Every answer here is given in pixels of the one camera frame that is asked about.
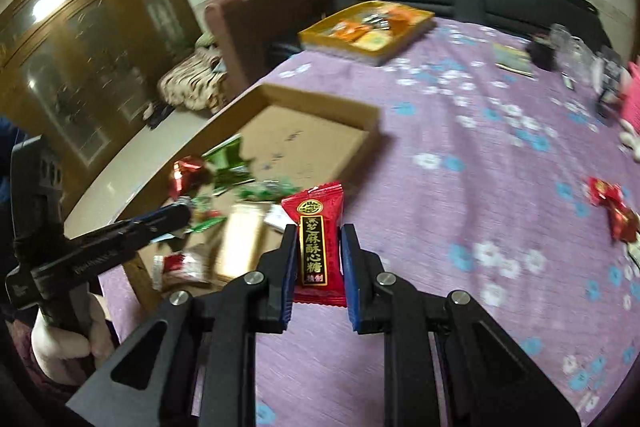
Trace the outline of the person's left hand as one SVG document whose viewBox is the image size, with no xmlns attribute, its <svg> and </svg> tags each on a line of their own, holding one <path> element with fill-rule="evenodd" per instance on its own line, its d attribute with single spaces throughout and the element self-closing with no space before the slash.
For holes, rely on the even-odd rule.
<svg viewBox="0 0 640 427">
<path fill-rule="evenodd" d="M 80 361 L 89 359 L 98 369 L 114 352 L 101 297 L 90 294 L 89 305 L 91 322 L 88 337 L 48 324 L 38 311 L 32 329 L 32 352 L 42 373 L 50 381 L 79 387 L 88 378 Z"/>
</svg>

